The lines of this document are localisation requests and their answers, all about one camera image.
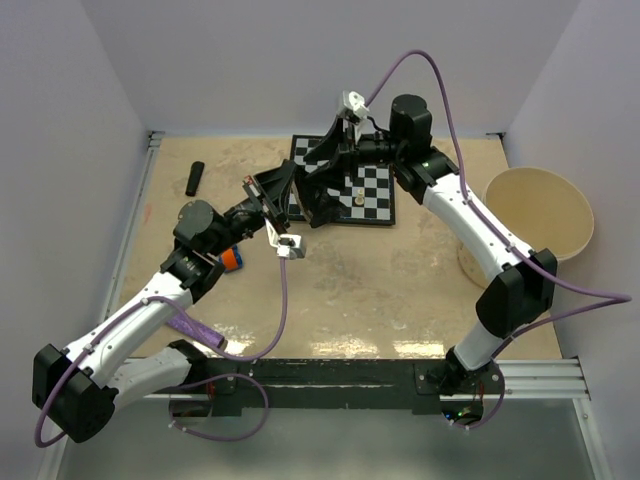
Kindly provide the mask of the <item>black trash bag roll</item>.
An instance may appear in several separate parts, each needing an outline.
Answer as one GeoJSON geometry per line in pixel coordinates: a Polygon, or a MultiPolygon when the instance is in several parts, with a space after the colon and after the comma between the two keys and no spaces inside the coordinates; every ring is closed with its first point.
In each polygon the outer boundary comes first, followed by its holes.
{"type": "Polygon", "coordinates": [[[192,163],[185,188],[185,195],[194,197],[198,191],[201,178],[204,172],[205,164],[202,161],[192,163]]]}

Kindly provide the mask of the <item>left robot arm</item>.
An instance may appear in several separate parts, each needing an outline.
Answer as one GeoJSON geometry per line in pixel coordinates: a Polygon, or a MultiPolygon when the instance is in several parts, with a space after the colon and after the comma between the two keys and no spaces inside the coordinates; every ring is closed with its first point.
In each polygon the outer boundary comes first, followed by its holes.
{"type": "Polygon", "coordinates": [[[291,235],[286,209],[300,168],[292,160],[248,176],[246,199],[225,213],[204,200],[186,203],[173,230],[174,248],[149,282],[114,315],[89,333],[58,349],[48,344],[34,357],[32,401],[40,410],[34,442],[53,445],[42,437],[51,420],[77,443],[84,442],[123,407],[164,389],[196,392],[209,383],[208,356],[179,340],[159,353],[130,362],[130,354],[160,326],[180,318],[197,341],[220,356],[223,337],[207,333],[187,309],[201,300],[220,279],[220,256],[255,232],[265,229],[282,262],[304,255],[302,239],[291,235]]]}

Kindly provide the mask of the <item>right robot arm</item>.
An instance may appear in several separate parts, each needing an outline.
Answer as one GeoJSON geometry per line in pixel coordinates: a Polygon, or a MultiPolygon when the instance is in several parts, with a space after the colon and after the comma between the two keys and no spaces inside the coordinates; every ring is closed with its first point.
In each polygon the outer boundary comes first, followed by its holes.
{"type": "Polygon", "coordinates": [[[331,191],[354,180],[362,166],[384,165],[404,191],[454,232],[489,284],[475,306],[477,323],[430,379],[442,393],[469,392],[503,342],[550,309],[557,259],[500,223],[467,185],[462,166],[433,146],[432,115],[423,98],[396,97],[388,129],[362,133],[368,118],[364,97],[343,92],[329,131],[303,158],[294,181],[296,201],[311,227],[333,222],[346,209],[331,191]]]}

